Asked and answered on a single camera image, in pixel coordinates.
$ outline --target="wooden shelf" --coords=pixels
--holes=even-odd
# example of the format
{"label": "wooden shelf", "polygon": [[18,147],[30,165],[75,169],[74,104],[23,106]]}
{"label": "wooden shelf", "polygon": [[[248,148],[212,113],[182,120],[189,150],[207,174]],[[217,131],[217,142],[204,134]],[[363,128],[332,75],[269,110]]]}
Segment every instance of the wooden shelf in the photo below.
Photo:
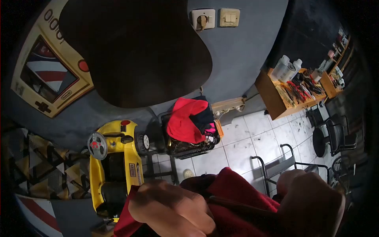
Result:
{"label": "wooden shelf", "polygon": [[[257,87],[257,90],[261,95],[272,120],[279,119],[301,111],[305,108],[312,107],[326,97],[325,92],[323,92],[322,95],[313,94],[316,100],[307,98],[304,103],[298,103],[295,100],[294,103],[296,107],[293,108],[292,105],[283,99],[275,89],[275,87],[280,85],[281,82],[271,80],[269,75],[271,74],[272,70],[273,69],[271,68],[268,73],[261,71],[257,77],[257,80],[255,81],[255,86]],[[303,72],[304,70],[306,69],[302,68],[299,70],[299,72]]]}
{"label": "wooden shelf", "polygon": [[346,43],[346,46],[345,46],[344,50],[343,50],[342,53],[341,53],[341,56],[339,57],[339,59],[337,60],[337,62],[336,62],[335,65],[333,66],[333,68],[331,69],[330,73],[328,74],[329,76],[331,75],[332,71],[338,66],[338,64],[339,64],[340,61],[342,60],[342,57],[344,56],[344,54],[345,54],[345,52],[346,52],[346,49],[347,49],[348,46],[349,46],[350,39],[351,39],[351,36],[349,36],[349,38],[348,38],[348,42]]}
{"label": "wooden shelf", "polygon": [[340,88],[334,87],[330,76],[326,72],[323,72],[320,82],[329,98],[336,97],[342,91]]}

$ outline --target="barber pole stripe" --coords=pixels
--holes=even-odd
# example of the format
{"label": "barber pole stripe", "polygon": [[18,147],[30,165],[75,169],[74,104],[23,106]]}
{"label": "barber pole stripe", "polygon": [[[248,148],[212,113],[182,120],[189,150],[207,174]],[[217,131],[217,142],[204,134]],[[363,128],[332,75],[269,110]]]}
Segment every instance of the barber pole stripe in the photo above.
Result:
{"label": "barber pole stripe", "polygon": [[29,61],[26,66],[55,91],[59,91],[67,73],[67,69],[56,61]]}
{"label": "barber pole stripe", "polygon": [[16,195],[26,219],[41,233],[49,237],[63,237],[49,200]]}

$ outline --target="plastic bottle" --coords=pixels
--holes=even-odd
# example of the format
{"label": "plastic bottle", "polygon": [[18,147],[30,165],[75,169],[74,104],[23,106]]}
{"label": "plastic bottle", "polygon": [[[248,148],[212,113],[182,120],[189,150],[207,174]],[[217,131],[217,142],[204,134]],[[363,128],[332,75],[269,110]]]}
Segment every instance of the plastic bottle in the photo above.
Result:
{"label": "plastic bottle", "polygon": [[295,75],[299,72],[299,70],[301,69],[301,64],[302,63],[303,63],[303,61],[300,58],[298,58],[295,62],[293,62],[293,66],[295,67],[295,73],[290,78],[290,80],[292,80],[292,78],[294,78]]}
{"label": "plastic bottle", "polygon": [[285,72],[289,62],[290,58],[286,55],[283,55],[281,59],[279,59],[278,63],[276,64],[275,68],[273,69],[270,75],[273,81],[277,81],[279,77]]}
{"label": "plastic bottle", "polygon": [[292,63],[288,63],[287,68],[284,70],[284,72],[279,77],[279,81],[286,83],[291,78],[293,78],[296,75],[296,68]]}

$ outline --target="metal chair frame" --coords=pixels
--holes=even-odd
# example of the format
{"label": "metal chair frame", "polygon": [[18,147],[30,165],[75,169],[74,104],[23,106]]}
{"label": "metal chair frame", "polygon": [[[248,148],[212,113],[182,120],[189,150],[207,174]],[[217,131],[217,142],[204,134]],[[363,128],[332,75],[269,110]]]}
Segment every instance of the metal chair frame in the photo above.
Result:
{"label": "metal chair frame", "polygon": [[271,178],[277,174],[280,174],[281,172],[285,171],[286,169],[290,168],[291,166],[295,166],[295,169],[297,169],[296,165],[307,165],[307,166],[316,165],[318,167],[326,168],[326,170],[327,170],[327,184],[330,185],[330,174],[329,174],[329,169],[326,165],[296,162],[295,161],[295,155],[293,154],[292,147],[289,144],[281,144],[280,145],[280,147],[284,147],[284,146],[288,146],[290,148],[292,157],[290,157],[289,159],[286,159],[283,162],[280,162],[279,164],[269,168],[268,170],[269,170],[270,175],[267,174],[267,169],[266,169],[265,163],[263,162],[262,158],[259,156],[251,156],[251,159],[258,159],[262,163],[262,172],[263,172],[267,196],[270,196],[268,182],[276,185],[276,182],[271,180]]}

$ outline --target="hand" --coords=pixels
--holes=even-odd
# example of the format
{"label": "hand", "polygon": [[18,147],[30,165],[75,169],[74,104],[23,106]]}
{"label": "hand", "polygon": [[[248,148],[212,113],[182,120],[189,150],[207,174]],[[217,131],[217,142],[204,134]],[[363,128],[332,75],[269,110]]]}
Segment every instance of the hand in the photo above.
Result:
{"label": "hand", "polygon": [[278,215],[294,236],[334,236],[345,208],[345,197],[316,173],[293,178]]}
{"label": "hand", "polygon": [[204,198],[191,191],[154,180],[143,184],[129,202],[129,212],[162,237],[214,235],[216,224]]}

